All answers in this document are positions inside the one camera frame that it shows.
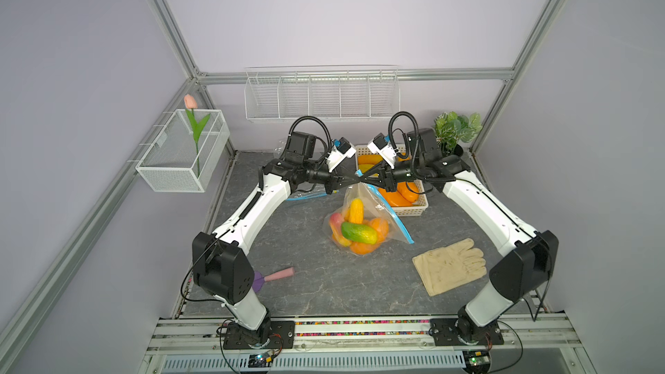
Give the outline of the small yellow mango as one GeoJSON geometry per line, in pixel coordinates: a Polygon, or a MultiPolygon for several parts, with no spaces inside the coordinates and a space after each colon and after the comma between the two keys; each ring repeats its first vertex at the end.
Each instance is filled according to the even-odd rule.
{"type": "Polygon", "coordinates": [[[359,169],[362,173],[366,173],[367,171],[369,171],[370,169],[372,169],[372,167],[373,167],[373,164],[360,164],[360,165],[358,166],[358,169],[359,169]]]}

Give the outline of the orange wrinkled small mango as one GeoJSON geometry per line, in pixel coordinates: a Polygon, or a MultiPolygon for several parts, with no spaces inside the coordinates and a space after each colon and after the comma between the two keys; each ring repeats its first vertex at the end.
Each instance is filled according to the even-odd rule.
{"type": "Polygon", "coordinates": [[[378,164],[383,158],[379,154],[365,154],[358,156],[358,164],[378,164]]]}

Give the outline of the orange mango top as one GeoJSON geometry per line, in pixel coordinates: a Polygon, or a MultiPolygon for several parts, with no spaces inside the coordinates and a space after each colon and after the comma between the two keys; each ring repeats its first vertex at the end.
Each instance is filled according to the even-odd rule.
{"type": "Polygon", "coordinates": [[[386,190],[379,189],[379,193],[391,207],[406,208],[413,204],[413,202],[410,202],[399,192],[387,192],[386,190]]]}

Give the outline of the red yellow mango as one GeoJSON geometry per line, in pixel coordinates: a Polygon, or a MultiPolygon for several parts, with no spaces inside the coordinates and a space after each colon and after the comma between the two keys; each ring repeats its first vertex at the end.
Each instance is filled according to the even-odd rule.
{"type": "Polygon", "coordinates": [[[344,223],[344,221],[344,216],[339,212],[336,212],[330,216],[328,223],[332,230],[332,240],[339,245],[339,247],[348,248],[351,246],[352,242],[342,235],[341,224],[344,223]]]}

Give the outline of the large orange mango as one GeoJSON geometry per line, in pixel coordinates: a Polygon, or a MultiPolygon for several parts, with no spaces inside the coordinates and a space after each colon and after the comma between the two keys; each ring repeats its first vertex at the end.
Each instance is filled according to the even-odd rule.
{"type": "Polygon", "coordinates": [[[378,249],[386,241],[390,230],[389,223],[382,218],[374,218],[363,224],[348,223],[346,228],[345,235],[348,235],[352,242],[350,249],[359,256],[368,255],[378,249]]]}

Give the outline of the clear zip-top bag blue zipper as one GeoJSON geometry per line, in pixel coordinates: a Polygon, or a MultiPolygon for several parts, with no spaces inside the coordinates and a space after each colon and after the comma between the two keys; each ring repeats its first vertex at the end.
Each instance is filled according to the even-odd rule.
{"type": "Polygon", "coordinates": [[[322,231],[323,234],[329,238],[329,240],[338,248],[344,249],[352,254],[354,254],[350,247],[348,248],[343,248],[339,247],[333,239],[332,239],[332,230],[329,226],[328,220],[330,216],[336,212],[339,212],[342,216],[344,216],[345,222],[347,222],[347,212],[349,209],[349,206],[351,204],[351,201],[355,198],[360,198],[363,201],[364,204],[364,223],[367,223],[374,218],[382,218],[386,220],[389,223],[390,230],[387,236],[387,239],[385,242],[383,242],[382,245],[384,245],[386,242],[389,241],[396,241],[396,242],[403,242],[406,244],[413,244],[413,236],[410,234],[410,232],[407,230],[406,225],[404,224],[402,217],[398,216],[396,212],[389,206],[388,202],[384,200],[384,198],[380,195],[380,193],[370,187],[369,185],[365,184],[354,184],[353,188],[350,190],[347,190],[345,192],[344,200],[339,209],[336,211],[328,214],[324,220],[323,220],[323,225],[322,225],[322,231]]]}

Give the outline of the green mango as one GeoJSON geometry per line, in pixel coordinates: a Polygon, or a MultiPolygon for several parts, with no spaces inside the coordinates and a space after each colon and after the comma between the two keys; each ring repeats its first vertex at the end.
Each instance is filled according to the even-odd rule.
{"type": "Polygon", "coordinates": [[[341,224],[341,232],[351,242],[374,245],[379,241],[379,233],[365,224],[344,222],[341,224]]]}

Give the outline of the spare clear zip-top bag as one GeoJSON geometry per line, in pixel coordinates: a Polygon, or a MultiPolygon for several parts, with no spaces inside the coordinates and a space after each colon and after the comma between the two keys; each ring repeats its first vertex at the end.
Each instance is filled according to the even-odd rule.
{"type": "MultiPolygon", "coordinates": [[[[282,153],[286,148],[286,142],[287,140],[279,141],[279,144],[274,150],[275,159],[280,159],[282,153]]],[[[287,201],[288,202],[305,201],[326,196],[327,193],[323,185],[316,185],[316,186],[313,185],[310,189],[307,189],[305,187],[302,188],[298,187],[294,192],[291,192],[291,195],[289,196],[287,201]]]]}

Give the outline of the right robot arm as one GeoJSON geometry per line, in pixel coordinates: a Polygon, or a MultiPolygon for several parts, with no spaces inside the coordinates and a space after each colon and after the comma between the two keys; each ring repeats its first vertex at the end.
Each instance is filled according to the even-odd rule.
{"type": "Polygon", "coordinates": [[[456,330],[465,343],[492,332],[498,319],[526,294],[548,287],[559,240],[518,218],[499,201],[455,153],[444,154],[431,128],[405,135],[399,152],[390,135],[377,135],[367,146],[381,160],[363,176],[374,189],[395,190],[419,180],[455,202],[493,242],[502,259],[489,271],[487,285],[458,313],[456,330]]]}

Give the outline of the black glossy plant pot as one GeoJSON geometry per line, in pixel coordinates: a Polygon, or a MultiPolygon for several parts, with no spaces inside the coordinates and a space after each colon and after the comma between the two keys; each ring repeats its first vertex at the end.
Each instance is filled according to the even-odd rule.
{"type": "Polygon", "coordinates": [[[455,156],[461,158],[461,157],[463,156],[463,154],[464,154],[464,150],[463,150],[463,148],[462,148],[460,145],[456,145],[455,148],[454,148],[454,150],[453,150],[453,154],[454,154],[455,156]]]}

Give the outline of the white perforated plastic basket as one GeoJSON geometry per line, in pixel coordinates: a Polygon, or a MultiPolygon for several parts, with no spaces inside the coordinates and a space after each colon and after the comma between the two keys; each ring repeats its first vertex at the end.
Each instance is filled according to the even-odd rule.
{"type": "MultiPolygon", "coordinates": [[[[379,154],[371,153],[366,145],[356,147],[356,163],[362,173],[378,164],[379,159],[379,154]]],[[[399,183],[394,192],[387,192],[381,188],[378,188],[378,192],[398,216],[421,216],[429,206],[424,185],[420,180],[399,183]]]]}

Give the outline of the green artificial plant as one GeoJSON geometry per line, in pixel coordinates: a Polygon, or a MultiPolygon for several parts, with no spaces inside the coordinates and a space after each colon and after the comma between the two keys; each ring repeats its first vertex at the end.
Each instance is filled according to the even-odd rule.
{"type": "Polygon", "coordinates": [[[471,143],[482,128],[478,113],[464,115],[446,112],[435,119],[436,140],[446,155],[453,154],[460,142],[471,143]]]}

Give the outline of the beige work glove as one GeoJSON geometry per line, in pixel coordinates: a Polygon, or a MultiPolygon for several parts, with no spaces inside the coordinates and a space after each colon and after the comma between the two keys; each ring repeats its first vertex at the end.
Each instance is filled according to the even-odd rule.
{"type": "Polygon", "coordinates": [[[470,238],[429,250],[414,257],[412,262],[430,297],[479,280],[488,273],[483,252],[470,238]]]}

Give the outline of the purple pink scoop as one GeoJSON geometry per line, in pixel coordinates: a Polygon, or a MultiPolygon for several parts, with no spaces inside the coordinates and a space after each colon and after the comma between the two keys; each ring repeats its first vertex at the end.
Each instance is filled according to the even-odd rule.
{"type": "Polygon", "coordinates": [[[294,276],[295,270],[293,267],[285,268],[283,270],[277,271],[270,275],[263,275],[262,273],[256,271],[254,273],[254,281],[252,284],[252,289],[254,292],[258,293],[266,282],[274,282],[281,279],[286,279],[294,276]]]}

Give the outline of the white mesh wall basket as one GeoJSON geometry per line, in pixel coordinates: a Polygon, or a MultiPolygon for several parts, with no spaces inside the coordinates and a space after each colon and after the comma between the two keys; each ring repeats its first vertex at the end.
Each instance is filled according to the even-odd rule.
{"type": "Polygon", "coordinates": [[[135,166],[155,192],[206,191],[230,138],[230,130],[220,110],[197,109],[196,114],[198,119],[211,115],[199,140],[200,176],[197,176],[196,150],[186,110],[177,109],[159,126],[159,133],[135,166]]]}

